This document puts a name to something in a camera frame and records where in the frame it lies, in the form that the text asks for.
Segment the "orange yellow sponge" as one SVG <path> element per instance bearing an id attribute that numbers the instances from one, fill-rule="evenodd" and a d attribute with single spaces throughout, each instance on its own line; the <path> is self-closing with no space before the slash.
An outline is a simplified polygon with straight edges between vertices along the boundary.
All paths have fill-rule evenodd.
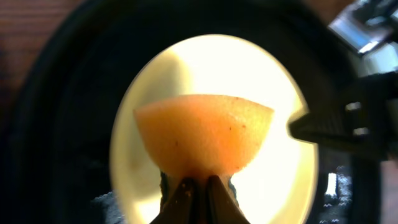
<path id="1" fill-rule="evenodd" d="M 141 106 L 134 118 L 145 149 L 172 177 L 233 175 L 259 152 L 274 111 L 243 98 L 184 95 Z"/>

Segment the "yellow plate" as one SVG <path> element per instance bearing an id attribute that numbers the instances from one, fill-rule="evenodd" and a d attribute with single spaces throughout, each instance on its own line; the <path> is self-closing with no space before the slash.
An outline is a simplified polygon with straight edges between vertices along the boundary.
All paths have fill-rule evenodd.
<path id="1" fill-rule="evenodd" d="M 318 180 L 316 145 L 292 139 L 288 119 L 307 106 L 287 69 L 267 50 L 238 37 L 202 35 L 157 51 L 131 82 L 112 130 L 111 183 L 127 223 L 160 210 L 160 171 L 142 145 L 133 111 L 184 94 L 238 96 L 274 109 L 258 156 L 232 183 L 251 223 L 303 223 Z"/>

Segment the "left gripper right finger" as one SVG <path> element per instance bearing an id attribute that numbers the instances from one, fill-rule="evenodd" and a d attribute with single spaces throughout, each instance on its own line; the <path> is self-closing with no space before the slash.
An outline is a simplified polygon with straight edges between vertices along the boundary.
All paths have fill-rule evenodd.
<path id="1" fill-rule="evenodd" d="M 206 183 L 206 209 L 209 224 L 249 224 L 216 175 Z"/>

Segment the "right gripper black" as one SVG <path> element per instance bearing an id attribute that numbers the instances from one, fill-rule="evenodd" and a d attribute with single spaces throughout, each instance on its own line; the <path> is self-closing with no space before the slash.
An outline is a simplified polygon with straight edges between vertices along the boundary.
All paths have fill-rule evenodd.
<path id="1" fill-rule="evenodd" d="M 295 139 L 354 149 L 371 159 L 397 160 L 397 73 L 358 79 L 347 89 L 345 110 L 313 111 L 289 122 Z"/>

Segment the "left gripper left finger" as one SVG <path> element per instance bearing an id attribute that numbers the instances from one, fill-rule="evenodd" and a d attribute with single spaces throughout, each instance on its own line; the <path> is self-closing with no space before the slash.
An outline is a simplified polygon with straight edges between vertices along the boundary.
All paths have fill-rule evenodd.
<path id="1" fill-rule="evenodd" d="M 195 219 L 197 185 L 191 178 L 162 176 L 160 212 L 150 224 L 192 224 Z"/>

